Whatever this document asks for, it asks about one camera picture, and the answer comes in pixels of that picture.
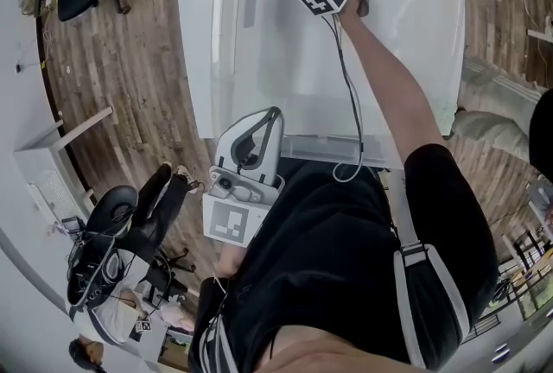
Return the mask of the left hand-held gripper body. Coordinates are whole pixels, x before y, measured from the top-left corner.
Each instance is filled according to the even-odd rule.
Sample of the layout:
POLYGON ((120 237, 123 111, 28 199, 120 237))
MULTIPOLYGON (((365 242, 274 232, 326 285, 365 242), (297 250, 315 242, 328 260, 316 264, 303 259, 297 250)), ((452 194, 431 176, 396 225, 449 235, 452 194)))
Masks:
POLYGON ((202 195, 204 235, 247 247, 283 190, 284 179, 278 175, 268 186, 216 166, 210 176, 211 188, 202 195))

